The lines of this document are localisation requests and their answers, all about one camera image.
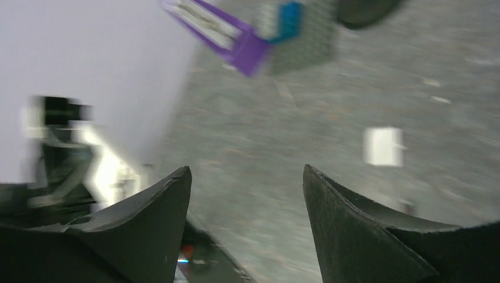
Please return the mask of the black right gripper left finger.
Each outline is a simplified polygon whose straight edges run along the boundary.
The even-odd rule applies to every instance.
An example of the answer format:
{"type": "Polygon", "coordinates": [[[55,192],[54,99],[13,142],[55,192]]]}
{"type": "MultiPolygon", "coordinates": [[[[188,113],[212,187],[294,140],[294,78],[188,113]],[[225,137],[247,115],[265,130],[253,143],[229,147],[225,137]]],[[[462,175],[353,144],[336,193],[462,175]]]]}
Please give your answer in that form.
{"type": "Polygon", "coordinates": [[[1,226],[1,281],[173,282],[191,183],[184,166],[65,225],[1,226]]]}

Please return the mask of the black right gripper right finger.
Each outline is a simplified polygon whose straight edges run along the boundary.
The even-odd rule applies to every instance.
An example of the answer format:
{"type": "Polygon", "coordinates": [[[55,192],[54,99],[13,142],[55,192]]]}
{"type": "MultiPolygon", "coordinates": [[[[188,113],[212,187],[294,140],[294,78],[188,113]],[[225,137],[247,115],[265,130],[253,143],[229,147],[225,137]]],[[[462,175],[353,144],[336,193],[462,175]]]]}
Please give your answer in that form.
{"type": "Polygon", "coordinates": [[[499,223],[462,227],[388,208],[311,165],[303,192],[324,282],[498,282],[499,223]]]}

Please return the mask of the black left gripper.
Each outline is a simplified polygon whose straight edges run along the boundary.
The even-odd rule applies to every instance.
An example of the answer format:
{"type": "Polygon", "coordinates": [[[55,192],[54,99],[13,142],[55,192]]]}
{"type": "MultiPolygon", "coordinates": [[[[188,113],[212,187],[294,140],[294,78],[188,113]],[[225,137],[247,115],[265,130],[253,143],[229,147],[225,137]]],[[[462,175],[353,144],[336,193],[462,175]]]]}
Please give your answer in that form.
{"type": "Polygon", "coordinates": [[[96,200],[84,184],[95,158],[93,146],[44,138],[34,183],[1,184],[1,225],[39,227],[91,222],[96,200]]]}

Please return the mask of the white remote control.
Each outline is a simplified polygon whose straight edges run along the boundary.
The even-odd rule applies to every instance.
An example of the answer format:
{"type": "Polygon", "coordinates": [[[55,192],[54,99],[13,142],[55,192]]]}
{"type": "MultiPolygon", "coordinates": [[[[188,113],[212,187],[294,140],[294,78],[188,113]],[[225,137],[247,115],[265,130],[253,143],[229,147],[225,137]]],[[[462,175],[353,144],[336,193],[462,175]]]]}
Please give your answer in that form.
{"type": "Polygon", "coordinates": [[[148,187],[147,171],[105,128],[87,124],[77,130],[76,137],[92,147],[94,159],[84,184],[100,209],[148,187]]]}

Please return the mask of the white battery compartment cover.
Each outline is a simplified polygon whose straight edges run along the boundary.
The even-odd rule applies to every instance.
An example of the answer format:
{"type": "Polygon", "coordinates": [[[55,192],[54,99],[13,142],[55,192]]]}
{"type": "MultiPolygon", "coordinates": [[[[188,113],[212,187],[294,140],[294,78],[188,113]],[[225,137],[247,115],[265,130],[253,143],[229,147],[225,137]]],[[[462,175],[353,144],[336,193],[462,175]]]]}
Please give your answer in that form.
{"type": "Polygon", "coordinates": [[[364,162],[373,166],[403,167],[403,130],[395,127],[370,127],[363,137],[364,162]]]}

